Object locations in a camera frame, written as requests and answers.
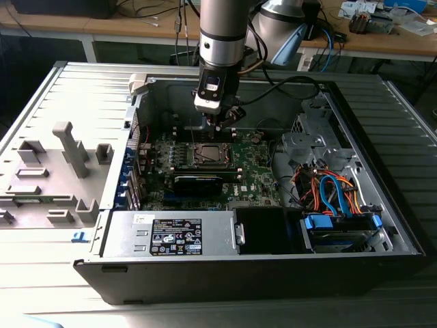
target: metal table surface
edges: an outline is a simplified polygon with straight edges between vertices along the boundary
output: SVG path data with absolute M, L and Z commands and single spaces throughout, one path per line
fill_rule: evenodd
M 71 110 L 68 103 L 72 99 L 92 104 L 89 114 L 96 119 L 107 119 L 108 108 L 112 107 L 112 115 L 117 116 L 114 119 L 120 118 L 122 122 L 128 107 L 125 99 L 131 74 L 162 69 L 58 63 L 3 138 L 0 151 L 8 148 L 15 133 L 26 128 L 25 122 L 40 109 L 40 112 L 56 109 L 57 115 L 62 115 L 62 111 Z M 195 68 L 171 68 L 172 72 L 176 70 L 197 74 Z M 319 73 L 310 76 L 337 83 L 437 243 L 437 147 L 432 130 L 398 91 L 378 76 Z M 437 326 L 436 265 L 409 280 L 387 283 L 357 298 L 112 306 L 104 303 L 72 268 L 71 261 L 89 248 L 89 244 L 70 242 L 75 231 L 0 230 L 0 313 L 33 314 L 64 327 Z

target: grey plastic clip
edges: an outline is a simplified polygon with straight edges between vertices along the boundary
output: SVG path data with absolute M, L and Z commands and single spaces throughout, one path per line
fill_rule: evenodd
M 14 221 L 14 216 L 7 210 L 0 209 L 0 223 L 11 224 Z
M 0 206 L 18 208 L 21 206 L 21 204 L 16 202 L 14 198 L 1 198 Z
M 74 217 L 69 210 L 48 210 L 46 218 L 51 223 L 73 223 Z
M 77 144 L 71 134 L 73 125 L 71 122 L 57 122 L 53 128 L 53 134 L 61 140 L 74 172 L 78 178 L 85 178 L 88 169 L 83 160 L 83 153 L 77 148 Z
M 53 203 L 59 207 L 76 206 L 77 199 L 74 195 L 58 195 L 56 198 L 53 198 Z
M 96 156 L 99 165 L 111 164 L 114 150 L 110 143 L 100 143 L 96 149 Z
M 39 195 L 41 188 L 39 186 L 9 186 L 5 193 L 8 195 Z
M 76 213 L 84 223 L 95 223 L 98 217 L 98 203 L 96 200 L 92 200 L 89 209 L 86 207 L 83 200 L 79 200 L 76 206 Z
M 48 171 L 45 167 L 34 169 L 18 169 L 15 173 L 17 178 L 47 178 Z
M 44 153 L 46 150 L 41 146 L 41 143 L 36 140 L 25 140 L 20 145 L 17 153 L 20 155 L 26 166 L 39 166 L 41 164 L 37 154 Z

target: side panel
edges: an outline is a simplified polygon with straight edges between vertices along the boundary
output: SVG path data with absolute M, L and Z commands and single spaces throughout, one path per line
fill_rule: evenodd
M 235 262 L 83 264 L 107 303 L 178 303 L 361 295 L 422 269 L 416 256 Z

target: workbench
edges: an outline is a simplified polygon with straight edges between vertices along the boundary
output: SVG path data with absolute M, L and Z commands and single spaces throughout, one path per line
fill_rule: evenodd
M 139 8 L 145 4 L 159 4 L 154 0 L 136 0 L 135 5 Z M 338 19 L 341 0 L 322 0 L 323 8 L 328 21 L 335 27 L 336 31 L 346 33 L 348 41 L 345 43 L 341 56 L 368 57 L 378 59 L 399 59 L 418 62 L 430 62 L 437 55 L 437 34 L 428 36 L 417 36 L 400 27 L 395 27 L 390 35 L 369 33 L 358 35 L 350 33 L 346 19 Z M 0 5 L 0 32 L 3 35 L 28 36 L 14 18 L 23 26 L 26 31 L 35 38 L 58 38 L 78 40 L 82 42 L 83 49 L 88 62 L 98 62 L 98 54 L 94 46 L 95 42 L 125 42 L 137 44 L 170 44 L 174 45 L 175 32 L 174 20 L 175 11 L 159 15 L 159 20 L 153 20 L 159 27 L 154 27 L 138 18 L 127 18 L 115 14 L 108 20 L 63 17 L 63 16 L 38 16 L 18 14 L 14 7 L 7 1 Z M 164 3 L 157 8 L 144 10 L 143 14 L 153 14 L 166 8 L 174 7 L 174 3 Z M 126 4 L 126 12 L 132 8 Z M 435 14 L 436 9 L 426 9 L 424 15 Z M 188 38 L 190 46 L 196 46 L 199 40 L 199 19 L 187 6 Z M 180 44 L 184 44 L 184 34 L 181 33 Z M 312 40 L 304 41 L 298 52 L 302 53 L 298 70 L 308 70 L 310 61 L 314 55 L 321 53 L 326 47 L 326 41 L 322 36 Z
M 38 124 L 42 133 L 50 134 L 44 118 L 52 120 L 67 115 L 73 125 L 81 124 L 81 116 L 71 115 L 72 106 L 78 104 L 89 104 L 87 115 L 103 128 L 99 121 L 107 120 L 107 109 L 112 109 L 112 128 L 121 128 L 129 106 L 125 100 L 129 97 L 132 74 L 153 74 L 162 69 L 57 63 L 0 142 L 0 156 L 12 151 L 14 141 L 26 135 L 32 124 Z M 178 70 L 196 73 L 195 68 L 172 68 L 174 73 Z M 270 74 L 272 78 L 282 79 L 290 73 L 272 71 Z M 433 146 L 437 143 L 435 134 L 395 87 L 379 76 L 309 75 L 337 84 L 437 243 L 436 184 L 429 183 L 437 179 L 433 166 L 437 154 Z M 260 77 L 261 73 L 254 72 L 252 76 Z M 97 138 L 86 130 L 75 137 L 85 143 Z M 414 190 L 405 187 L 408 186 L 405 182 L 412 178 L 417 181 Z M 91 236 L 92 230 L 81 231 Z M 362 297 L 347 299 L 112 306 L 103 302 L 72 267 L 72 261 L 90 248 L 89 243 L 70 242 L 76 231 L 78 228 L 0 229 L 0 312 L 33 314 L 61 323 L 65 328 L 269 327 L 272 324 L 276 327 L 290 327 L 290 324 L 293 327 L 418 327 L 437 323 L 436 265 L 412 279 L 390 282 Z

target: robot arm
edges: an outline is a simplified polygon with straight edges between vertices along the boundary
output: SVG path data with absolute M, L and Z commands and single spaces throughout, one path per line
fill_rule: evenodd
M 206 115 L 208 124 L 214 127 L 211 137 L 214 130 L 227 128 L 246 115 L 244 109 L 238 106 L 236 93 L 242 74 L 240 69 L 249 10 L 257 2 L 202 0 L 200 77 L 194 104 L 196 110 Z M 263 34 L 264 37 L 276 40 L 274 43 L 269 40 L 271 49 L 276 53 L 276 64 L 279 62 L 276 58 L 285 64 L 303 39 L 306 25 L 303 24 L 305 15 L 302 2 L 303 0 L 269 0 L 263 4 L 262 14 L 257 17 L 258 28 L 267 31 L 267 35 Z
M 218 131 L 239 120 L 238 116 L 244 116 L 236 106 L 238 72 L 242 67 L 249 10 L 255 2 L 202 0 L 200 77 L 195 107 L 206 114 L 209 124 Z

